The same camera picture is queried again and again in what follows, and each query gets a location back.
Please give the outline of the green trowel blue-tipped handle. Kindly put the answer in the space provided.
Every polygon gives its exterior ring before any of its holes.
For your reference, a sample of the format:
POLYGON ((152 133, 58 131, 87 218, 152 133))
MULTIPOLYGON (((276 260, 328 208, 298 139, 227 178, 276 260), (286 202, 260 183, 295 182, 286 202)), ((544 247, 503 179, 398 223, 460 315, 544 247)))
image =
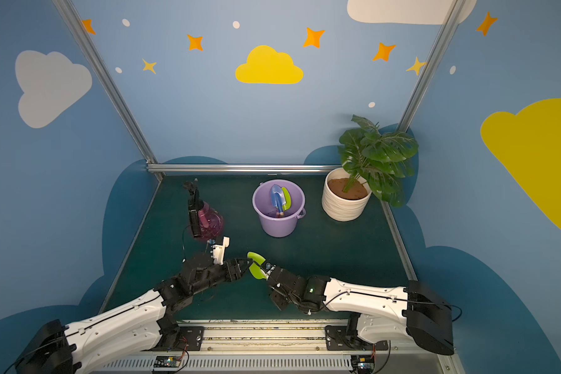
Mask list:
POLYGON ((249 266, 249 271, 252 276, 257 280, 266 280, 268 276, 266 275, 266 271, 263 271, 261 267, 265 264, 266 259, 256 252, 248 252, 247 257, 252 260, 249 266))

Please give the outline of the purple plastic bucket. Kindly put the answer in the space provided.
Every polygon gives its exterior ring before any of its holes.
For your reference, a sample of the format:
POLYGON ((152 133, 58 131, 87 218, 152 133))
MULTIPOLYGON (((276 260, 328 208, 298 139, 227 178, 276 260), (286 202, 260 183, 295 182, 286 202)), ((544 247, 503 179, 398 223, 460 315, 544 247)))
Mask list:
POLYGON ((294 182, 273 179, 262 182, 252 195, 252 206, 258 214, 262 229, 271 237, 283 238, 294 232, 299 220, 306 215, 305 193, 294 182), (274 206, 273 188, 286 189, 291 206, 282 213, 274 206))

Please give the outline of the pink spray bottle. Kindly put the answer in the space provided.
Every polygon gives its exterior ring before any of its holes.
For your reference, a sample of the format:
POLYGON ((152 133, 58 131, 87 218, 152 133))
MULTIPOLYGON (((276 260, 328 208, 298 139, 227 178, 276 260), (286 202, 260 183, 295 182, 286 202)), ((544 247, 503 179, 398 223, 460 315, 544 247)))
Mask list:
POLYGON ((203 201, 196 179, 184 182, 183 187, 189 193, 188 215, 193 238, 201 242, 215 240, 224 230, 223 217, 203 201))

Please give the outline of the purple toy scoop pink handle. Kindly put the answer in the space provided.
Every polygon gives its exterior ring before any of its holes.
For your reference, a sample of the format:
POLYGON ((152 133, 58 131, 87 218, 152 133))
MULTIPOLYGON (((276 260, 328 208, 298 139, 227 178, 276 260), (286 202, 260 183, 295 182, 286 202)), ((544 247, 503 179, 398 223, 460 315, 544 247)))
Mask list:
POLYGON ((271 211, 271 212, 267 213, 266 215, 270 218, 281 218, 283 216, 283 213, 281 213, 277 210, 274 210, 274 211, 271 211))

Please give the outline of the blue shovel wooden handle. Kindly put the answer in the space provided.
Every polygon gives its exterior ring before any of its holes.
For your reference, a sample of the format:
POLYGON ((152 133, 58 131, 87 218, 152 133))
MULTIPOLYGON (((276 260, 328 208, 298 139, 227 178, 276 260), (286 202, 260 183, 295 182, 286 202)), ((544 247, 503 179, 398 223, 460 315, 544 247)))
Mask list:
POLYGON ((274 184, 271 187, 271 203, 272 203, 275 210, 283 213, 283 216, 285 216, 285 211, 283 211, 283 209, 282 209, 283 193, 281 191, 281 188, 282 187, 277 185, 277 184, 274 184))

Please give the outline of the green trowel yellow handle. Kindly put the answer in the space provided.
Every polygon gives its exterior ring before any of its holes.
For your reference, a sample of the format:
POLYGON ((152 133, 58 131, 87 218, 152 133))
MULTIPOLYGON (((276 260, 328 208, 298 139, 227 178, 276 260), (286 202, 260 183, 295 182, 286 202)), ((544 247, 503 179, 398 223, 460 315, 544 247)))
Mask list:
POLYGON ((287 188, 282 187, 281 191, 283 193, 283 211, 288 211, 291 208, 291 195, 287 188))

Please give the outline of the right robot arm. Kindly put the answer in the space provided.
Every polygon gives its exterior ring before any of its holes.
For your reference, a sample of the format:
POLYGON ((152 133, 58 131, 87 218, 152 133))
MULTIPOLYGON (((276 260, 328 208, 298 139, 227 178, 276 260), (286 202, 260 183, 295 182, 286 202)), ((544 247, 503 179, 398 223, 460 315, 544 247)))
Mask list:
POLYGON ((417 280, 406 286, 375 288, 333 277, 295 275, 265 260, 254 260, 250 272, 265 280, 280 310, 294 305, 306 315, 355 313, 355 336, 372 344, 409 338, 438 355, 453 355, 453 305, 417 280))

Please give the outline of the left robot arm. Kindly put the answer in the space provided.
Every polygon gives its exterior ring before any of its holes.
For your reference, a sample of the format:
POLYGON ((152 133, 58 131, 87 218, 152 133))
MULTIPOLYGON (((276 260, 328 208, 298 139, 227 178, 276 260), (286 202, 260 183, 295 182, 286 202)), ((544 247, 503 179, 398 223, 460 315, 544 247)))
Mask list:
POLYGON ((12 367, 18 373, 91 373, 136 352, 171 348, 180 338, 175 314, 202 291, 241 279, 251 264, 249 258, 216 263, 198 253, 179 274, 124 305, 67 325, 46 323, 12 367))

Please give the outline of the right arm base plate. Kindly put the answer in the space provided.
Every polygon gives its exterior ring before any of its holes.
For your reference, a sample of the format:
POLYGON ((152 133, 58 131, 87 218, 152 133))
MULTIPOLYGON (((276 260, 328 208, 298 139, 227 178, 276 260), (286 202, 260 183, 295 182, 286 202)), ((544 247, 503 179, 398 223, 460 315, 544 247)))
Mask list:
POLYGON ((355 330, 349 330, 347 326, 326 325, 324 327, 325 340, 328 351, 362 351, 372 352, 374 350, 386 352, 389 350, 388 341, 369 343, 357 336, 355 330))

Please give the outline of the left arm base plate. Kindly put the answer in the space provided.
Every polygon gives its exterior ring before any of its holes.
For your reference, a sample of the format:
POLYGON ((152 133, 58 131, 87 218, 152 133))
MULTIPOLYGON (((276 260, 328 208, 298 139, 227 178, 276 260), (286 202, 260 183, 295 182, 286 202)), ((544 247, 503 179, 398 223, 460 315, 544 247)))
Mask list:
POLYGON ((162 334, 160 341, 152 348, 152 351, 198 352, 204 341, 204 330, 203 326, 173 327, 162 334))

